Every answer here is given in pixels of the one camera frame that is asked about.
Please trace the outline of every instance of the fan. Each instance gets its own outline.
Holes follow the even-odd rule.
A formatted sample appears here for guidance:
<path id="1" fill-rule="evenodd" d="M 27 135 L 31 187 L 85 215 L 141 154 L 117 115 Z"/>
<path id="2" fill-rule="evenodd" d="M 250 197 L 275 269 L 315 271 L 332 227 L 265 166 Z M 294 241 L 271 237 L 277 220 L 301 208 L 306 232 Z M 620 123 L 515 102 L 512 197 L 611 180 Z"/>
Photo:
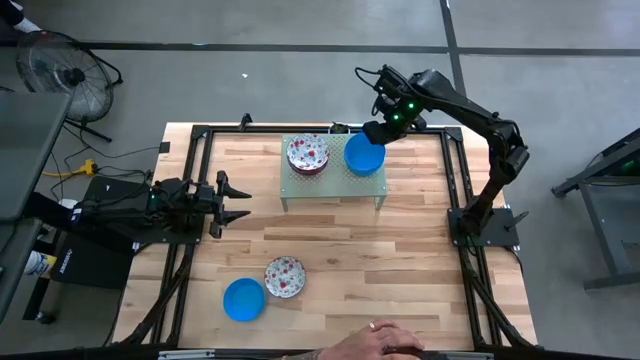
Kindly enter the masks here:
<path id="1" fill-rule="evenodd" d="M 103 65 L 118 74 L 115 82 Z M 18 42 L 17 67 L 31 92 L 65 93 L 71 97 L 67 123 L 108 142 L 111 139 L 87 128 L 107 115 L 113 104 L 113 87 L 122 74 L 79 41 L 53 31 L 34 31 Z"/>

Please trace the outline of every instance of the finger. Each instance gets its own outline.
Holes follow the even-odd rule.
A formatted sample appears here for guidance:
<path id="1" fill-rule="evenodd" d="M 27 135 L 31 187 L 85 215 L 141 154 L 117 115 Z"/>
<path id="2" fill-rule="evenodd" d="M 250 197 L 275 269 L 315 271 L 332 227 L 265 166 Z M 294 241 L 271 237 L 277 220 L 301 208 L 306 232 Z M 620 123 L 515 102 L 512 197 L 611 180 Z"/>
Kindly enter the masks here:
<path id="1" fill-rule="evenodd" d="M 381 336 L 378 337 L 380 345 L 383 349 L 389 348 L 401 348 L 401 347 L 414 347 L 416 349 L 424 349 L 424 345 L 420 342 L 415 335 L 407 330 L 384 328 L 379 331 Z"/>
<path id="2" fill-rule="evenodd" d="M 373 331 L 378 331 L 378 330 L 380 330 L 382 328 L 386 328 L 386 327 L 398 328 L 398 324 L 396 324 L 395 321 L 393 321 L 393 320 L 385 320 L 385 319 L 376 320 L 376 321 L 372 322 L 369 325 L 371 327 L 371 330 L 373 330 Z"/>
<path id="3" fill-rule="evenodd" d="M 387 354 L 384 355 L 382 360 L 417 360 L 418 358 L 413 355 L 406 354 Z"/>

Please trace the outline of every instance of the person's hand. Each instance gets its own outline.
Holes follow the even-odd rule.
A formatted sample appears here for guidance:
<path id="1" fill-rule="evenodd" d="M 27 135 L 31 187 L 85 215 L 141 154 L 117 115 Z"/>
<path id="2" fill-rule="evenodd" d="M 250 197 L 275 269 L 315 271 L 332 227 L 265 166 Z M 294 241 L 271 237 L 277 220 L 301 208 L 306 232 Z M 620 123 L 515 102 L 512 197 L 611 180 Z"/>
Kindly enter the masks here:
<path id="1" fill-rule="evenodd" d="M 394 354 L 398 348 L 424 345 L 413 333 L 400 329 L 391 320 L 378 320 L 340 343 L 322 350 L 318 360 L 414 360 L 412 355 Z"/>

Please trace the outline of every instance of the green mesh platform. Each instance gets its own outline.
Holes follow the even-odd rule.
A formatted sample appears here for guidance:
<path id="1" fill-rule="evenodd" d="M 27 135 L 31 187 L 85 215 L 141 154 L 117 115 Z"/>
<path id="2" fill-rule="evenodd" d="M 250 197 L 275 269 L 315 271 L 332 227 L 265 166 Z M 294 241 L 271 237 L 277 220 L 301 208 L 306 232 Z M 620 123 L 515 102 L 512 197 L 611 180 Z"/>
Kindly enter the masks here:
<path id="1" fill-rule="evenodd" d="M 280 198 L 336 198 L 377 197 L 387 195 L 387 179 L 384 165 L 367 177 L 353 175 L 344 162 L 344 147 L 351 134 L 318 135 L 329 144 L 329 164 L 317 175 L 300 175 L 287 162 L 287 144 L 295 135 L 282 136 L 282 161 L 280 168 Z"/>

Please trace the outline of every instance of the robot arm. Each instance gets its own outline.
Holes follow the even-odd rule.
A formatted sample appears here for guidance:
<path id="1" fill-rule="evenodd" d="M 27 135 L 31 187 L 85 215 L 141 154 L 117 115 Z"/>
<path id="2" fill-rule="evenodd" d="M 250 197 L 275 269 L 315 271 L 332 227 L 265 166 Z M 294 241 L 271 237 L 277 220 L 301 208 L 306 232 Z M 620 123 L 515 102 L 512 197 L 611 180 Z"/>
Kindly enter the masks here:
<path id="1" fill-rule="evenodd" d="M 372 144 L 385 145 L 405 137 L 412 128 L 423 129 L 426 127 L 420 117 L 423 110 L 440 110 L 487 140 L 489 181 L 480 195 L 467 204 L 459 223 L 469 235 L 479 235 L 491 216 L 493 200 L 518 176 L 529 159 L 517 124 L 500 119 L 497 112 L 490 113 L 467 99 L 436 70 L 413 74 L 407 80 L 387 65 L 377 72 L 356 68 L 356 75 L 364 81 L 360 71 L 379 75 L 375 85 L 369 84 L 378 93 L 372 113 L 381 112 L 385 122 L 371 121 L 363 126 Z"/>

